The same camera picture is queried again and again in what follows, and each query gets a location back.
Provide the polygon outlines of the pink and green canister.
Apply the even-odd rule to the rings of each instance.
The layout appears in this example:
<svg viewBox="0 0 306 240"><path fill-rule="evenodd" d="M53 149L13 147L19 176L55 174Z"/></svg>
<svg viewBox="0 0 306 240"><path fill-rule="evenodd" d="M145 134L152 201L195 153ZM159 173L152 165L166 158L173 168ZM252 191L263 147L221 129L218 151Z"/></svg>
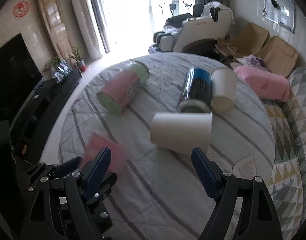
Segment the pink and green canister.
<svg viewBox="0 0 306 240"><path fill-rule="evenodd" d="M120 115L150 77L148 67L139 61L130 61L113 78L106 81L97 99L108 113Z"/></svg>

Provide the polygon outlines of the quilted triangle pattern sofa cover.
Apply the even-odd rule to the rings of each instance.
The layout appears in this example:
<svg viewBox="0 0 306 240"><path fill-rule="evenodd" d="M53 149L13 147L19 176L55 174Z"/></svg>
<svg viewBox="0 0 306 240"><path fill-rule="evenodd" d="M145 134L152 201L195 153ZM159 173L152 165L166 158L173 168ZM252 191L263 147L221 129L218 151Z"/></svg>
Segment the quilted triangle pattern sofa cover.
<svg viewBox="0 0 306 240"><path fill-rule="evenodd" d="M292 239L306 220L306 69L289 76L287 102L263 100L276 151L268 189L283 239Z"/></svg>

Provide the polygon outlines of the photo frame on cabinet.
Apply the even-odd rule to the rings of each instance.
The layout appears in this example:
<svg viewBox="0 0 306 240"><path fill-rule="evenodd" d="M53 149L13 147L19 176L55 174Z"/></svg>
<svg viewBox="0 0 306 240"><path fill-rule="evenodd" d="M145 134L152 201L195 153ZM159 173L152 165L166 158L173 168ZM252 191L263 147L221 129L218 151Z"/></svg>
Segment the photo frame on cabinet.
<svg viewBox="0 0 306 240"><path fill-rule="evenodd" d="M71 68L71 66L69 66L69 64L65 60L61 60L52 75L54 77L68 77L72 70L73 68Z"/></svg>

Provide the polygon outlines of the blue and black can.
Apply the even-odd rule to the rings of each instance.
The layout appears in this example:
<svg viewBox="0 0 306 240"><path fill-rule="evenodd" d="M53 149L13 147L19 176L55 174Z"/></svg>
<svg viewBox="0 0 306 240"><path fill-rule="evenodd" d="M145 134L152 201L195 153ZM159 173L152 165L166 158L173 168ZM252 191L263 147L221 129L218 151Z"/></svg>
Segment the blue and black can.
<svg viewBox="0 0 306 240"><path fill-rule="evenodd" d="M201 68L190 68L176 107L178 113L210 113L211 99L210 74Z"/></svg>

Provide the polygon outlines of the right tan sofa cushion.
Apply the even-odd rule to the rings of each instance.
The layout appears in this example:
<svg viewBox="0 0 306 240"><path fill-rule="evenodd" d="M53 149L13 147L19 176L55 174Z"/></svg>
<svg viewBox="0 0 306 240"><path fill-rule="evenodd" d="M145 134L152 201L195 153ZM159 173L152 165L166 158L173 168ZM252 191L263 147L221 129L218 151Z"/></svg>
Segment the right tan sofa cushion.
<svg viewBox="0 0 306 240"><path fill-rule="evenodd" d="M273 74L288 77L293 71L299 52L278 36L270 38L256 57L261 58Z"/></svg>

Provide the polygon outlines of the wall whiteboard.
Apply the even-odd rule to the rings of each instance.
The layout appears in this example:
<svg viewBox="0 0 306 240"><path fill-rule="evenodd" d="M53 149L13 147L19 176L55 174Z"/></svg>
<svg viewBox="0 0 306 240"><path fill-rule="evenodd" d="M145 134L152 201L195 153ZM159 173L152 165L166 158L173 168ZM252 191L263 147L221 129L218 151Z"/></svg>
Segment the wall whiteboard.
<svg viewBox="0 0 306 240"><path fill-rule="evenodd" d="M263 18L294 33L295 2L293 0L263 0Z"/></svg>

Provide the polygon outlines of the white massage chair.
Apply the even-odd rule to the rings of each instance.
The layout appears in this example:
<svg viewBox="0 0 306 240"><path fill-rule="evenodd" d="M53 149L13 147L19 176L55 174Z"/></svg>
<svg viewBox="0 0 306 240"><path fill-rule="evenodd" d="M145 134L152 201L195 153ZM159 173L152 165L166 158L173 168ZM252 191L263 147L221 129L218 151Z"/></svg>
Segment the white massage chair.
<svg viewBox="0 0 306 240"><path fill-rule="evenodd" d="M193 13L168 18L163 29L153 35L153 45L148 52L182 53L191 45L216 41L227 36L235 24L231 8L217 1L193 6Z"/></svg>

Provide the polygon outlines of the far white paper cup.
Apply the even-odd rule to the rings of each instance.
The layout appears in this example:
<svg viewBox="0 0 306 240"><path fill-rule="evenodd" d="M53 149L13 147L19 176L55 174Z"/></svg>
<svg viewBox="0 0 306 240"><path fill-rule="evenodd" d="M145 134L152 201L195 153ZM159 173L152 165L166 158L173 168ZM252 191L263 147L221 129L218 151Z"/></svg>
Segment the far white paper cup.
<svg viewBox="0 0 306 240"><path fill-rule="evenodd" d="M211 73L211 108L217 113L227 113L233 109L238 77L232 70L221 67Z"/></svg>

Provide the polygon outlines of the purple patterned pillow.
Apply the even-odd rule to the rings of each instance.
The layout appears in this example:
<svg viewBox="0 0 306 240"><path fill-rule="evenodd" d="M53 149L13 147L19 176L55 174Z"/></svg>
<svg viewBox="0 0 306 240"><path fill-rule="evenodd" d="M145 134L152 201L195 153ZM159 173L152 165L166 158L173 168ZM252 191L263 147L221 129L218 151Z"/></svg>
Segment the purple patterned pillow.
<svg viewBox="0 0 306 240"><path fill-rule="evenodd" d="M257 68L267 72L269 71L267 64L261 58L256 57L253 54L236 58L236 61L243 66Z"/></svg>

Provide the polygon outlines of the red round wall decoration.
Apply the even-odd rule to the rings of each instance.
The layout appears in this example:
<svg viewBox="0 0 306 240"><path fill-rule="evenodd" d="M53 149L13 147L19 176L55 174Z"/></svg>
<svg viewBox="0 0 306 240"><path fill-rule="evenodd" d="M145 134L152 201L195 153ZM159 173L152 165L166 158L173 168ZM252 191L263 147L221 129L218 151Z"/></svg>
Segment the red round wall decoration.
<svg viewBox="0 0 306 240"><path fill-rule="evenodd" d="M18 2L13 9L13 15L16 18L24 17L29 12L30 6L27 1Z"/></svg>

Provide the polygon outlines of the near white paper cup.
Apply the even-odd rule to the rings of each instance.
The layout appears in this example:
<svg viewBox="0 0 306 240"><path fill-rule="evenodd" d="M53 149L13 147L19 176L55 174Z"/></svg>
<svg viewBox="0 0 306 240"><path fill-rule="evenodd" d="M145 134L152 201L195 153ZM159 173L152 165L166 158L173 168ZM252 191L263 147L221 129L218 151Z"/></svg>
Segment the near white paper cup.
<svg viewBox="0 0 306 240"><path fill-rule="evenodd" d="M150 126L150 141L187 156L194 148L206 153L212 124L212 113L157 113Z"/></svg>

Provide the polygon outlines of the small green potted plant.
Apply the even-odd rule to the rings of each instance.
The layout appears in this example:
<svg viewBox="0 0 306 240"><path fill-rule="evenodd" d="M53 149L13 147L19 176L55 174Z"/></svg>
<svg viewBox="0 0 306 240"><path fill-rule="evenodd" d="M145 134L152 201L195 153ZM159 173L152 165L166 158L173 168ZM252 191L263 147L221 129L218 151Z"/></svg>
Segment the small green potted plant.
<svg viewBox="0 0 306 240"><path fill-rule="evenodd" d="M43 68L44 73L53 73L58 69L61 59L58 56L52 57Z"/></svg>

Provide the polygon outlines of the left grey curtain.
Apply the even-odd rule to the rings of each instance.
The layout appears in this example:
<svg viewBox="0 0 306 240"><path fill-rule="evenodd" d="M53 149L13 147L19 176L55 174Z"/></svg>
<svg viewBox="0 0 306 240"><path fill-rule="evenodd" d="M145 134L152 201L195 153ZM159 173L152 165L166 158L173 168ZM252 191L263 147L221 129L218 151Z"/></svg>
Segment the left grey curtain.
<svg viewBox="0 0 306 240"><path fill-rule="evenodd" d="M103 0L91 0L91 3L104 50L106 53L109 53L110 47L107 36L107 23L103 9Z"/></svg>

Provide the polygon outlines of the tan sofa cushion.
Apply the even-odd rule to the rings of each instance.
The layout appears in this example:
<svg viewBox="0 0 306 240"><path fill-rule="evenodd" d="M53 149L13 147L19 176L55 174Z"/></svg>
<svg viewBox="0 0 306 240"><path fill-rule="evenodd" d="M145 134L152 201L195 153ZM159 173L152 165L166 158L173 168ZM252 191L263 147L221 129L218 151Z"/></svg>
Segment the tan sofa cushion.
<svg viewBox="0 0 306 240"><path fill-rule="evenodd" d="M257 24L249 23L237 37L230 40L229 44L236 48L238 53L250 55L259 52L269 38L268 30Z"/></svg>
<svg viewBox="0 0 306 240"><path fill-rule="evenodd" d="M278 36L270 38L256 57L261 58L273 74L288 77L293 71L299 52Z"/></svg>

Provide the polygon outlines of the black television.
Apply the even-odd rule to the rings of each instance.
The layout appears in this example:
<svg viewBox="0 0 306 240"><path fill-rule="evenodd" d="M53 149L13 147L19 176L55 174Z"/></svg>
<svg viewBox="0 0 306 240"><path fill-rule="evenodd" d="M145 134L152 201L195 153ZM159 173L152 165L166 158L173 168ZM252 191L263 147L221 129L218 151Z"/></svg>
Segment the black television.
<svg viewBox="0 0 306 240"><path fill-rule="evenodd" d="M0 48L0 122L13 123L42 78L21 34Z"/></svg>

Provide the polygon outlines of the pink towel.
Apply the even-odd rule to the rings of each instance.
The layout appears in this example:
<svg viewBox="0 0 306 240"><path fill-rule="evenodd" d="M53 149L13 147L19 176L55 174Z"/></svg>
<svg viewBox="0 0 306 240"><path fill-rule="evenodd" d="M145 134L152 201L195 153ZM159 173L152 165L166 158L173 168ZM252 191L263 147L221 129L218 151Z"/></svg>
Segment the pink towel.
<svg viewBox="0 0 306 240"><path fill-rule="evenodd" d="M290 84L285 77L248 66L239 66L234 72L254 90L259 98L288 101Z"/></svg>

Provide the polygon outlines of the white standing air conditioner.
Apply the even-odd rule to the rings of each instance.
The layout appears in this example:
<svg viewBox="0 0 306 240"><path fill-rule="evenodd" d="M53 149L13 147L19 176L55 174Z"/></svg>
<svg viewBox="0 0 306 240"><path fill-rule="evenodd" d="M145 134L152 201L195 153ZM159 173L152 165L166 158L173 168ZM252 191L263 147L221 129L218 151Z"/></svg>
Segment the white standing air conditioner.
<svg viewBox="0 0 306 240"><path fill-rule="evenodd" d="M105 50L91 0L71 0L71 2L90 58L92 60L101 59L102 52Z"/></svg>

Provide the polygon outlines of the potted plant in red pot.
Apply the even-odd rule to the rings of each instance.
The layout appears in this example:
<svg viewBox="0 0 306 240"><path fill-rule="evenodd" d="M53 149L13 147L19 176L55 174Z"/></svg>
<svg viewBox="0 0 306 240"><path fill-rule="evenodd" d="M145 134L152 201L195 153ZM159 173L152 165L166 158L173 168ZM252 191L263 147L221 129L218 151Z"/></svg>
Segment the potted plant in red pot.
<svg viewBox="0 0 306 240"><path fill-rule="evenodd" d="M88 67L86 66L84 62L84 58L82 58L80 55L79 46L77 47L72 46L69 57L75 61L75 64L80 72L85 72L88 69Z"/></svg>

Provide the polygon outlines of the white paper cup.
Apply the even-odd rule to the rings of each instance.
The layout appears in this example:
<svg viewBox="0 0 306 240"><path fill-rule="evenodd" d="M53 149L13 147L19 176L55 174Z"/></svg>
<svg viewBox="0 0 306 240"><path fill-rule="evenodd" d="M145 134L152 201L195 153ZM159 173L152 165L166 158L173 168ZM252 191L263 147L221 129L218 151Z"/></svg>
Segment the white paper cup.
<svg viewBox="0 0 306 240"><path fill-rule="evenodd" d="M212 124L212 113L157 113L150 126L150 141L187 156L194 148L206 153Z"/></svg>
<svg viewBox="0 0 306 240"><path fill-rule="evenodd" d="M233 109L238 77L232 70L221 67L211 73L211 108L217 113L227 113Z"/></svg>

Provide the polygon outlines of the left tan sofa cushion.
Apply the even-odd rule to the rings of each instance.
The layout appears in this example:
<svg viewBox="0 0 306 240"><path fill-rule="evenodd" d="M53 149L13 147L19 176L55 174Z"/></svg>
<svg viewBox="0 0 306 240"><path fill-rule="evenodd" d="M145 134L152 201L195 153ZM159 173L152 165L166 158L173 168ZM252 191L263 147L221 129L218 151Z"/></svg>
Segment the left tan sofa cushion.
<svg viewBox="0 0 306 240"><path fill-rule="evenodd" d="M250 55L259 52L269 38L268 30L257 24L249 23L237 37L230 40L229 44L236 48L238 53Z"/></svg>

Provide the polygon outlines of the black tv cabinet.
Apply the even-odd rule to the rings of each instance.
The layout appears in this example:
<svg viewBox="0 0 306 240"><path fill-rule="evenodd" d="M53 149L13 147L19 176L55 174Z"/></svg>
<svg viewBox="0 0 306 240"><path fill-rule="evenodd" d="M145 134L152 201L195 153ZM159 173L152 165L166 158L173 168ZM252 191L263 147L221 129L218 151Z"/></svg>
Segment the black tv cabinet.
<svg viewBox="0 0 306 240"><path fill-rule="evenodd" d="M61 82L41 82L11 126L14 154L31 164L39 162L46 141L63 107L77 87L82 75L72 70Z"/></svg>

